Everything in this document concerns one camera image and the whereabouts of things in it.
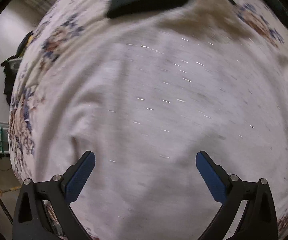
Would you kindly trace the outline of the black clothes pile on floor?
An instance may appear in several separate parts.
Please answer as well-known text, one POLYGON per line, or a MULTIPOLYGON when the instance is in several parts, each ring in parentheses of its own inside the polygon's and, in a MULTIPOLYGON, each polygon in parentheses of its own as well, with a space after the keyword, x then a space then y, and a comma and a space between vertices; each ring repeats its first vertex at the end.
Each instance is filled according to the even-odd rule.
POLYGON ((27 33, 24 39, 19 44, 19 46, 17 47, 16 53, 1 63, 1 67, 3 68, 3 72, 5 74, 4 95, 6 96, 6 102, 9 106, 11 105, 11 97, 18 68, 32 35, 33 35, 32 31, 27 33))

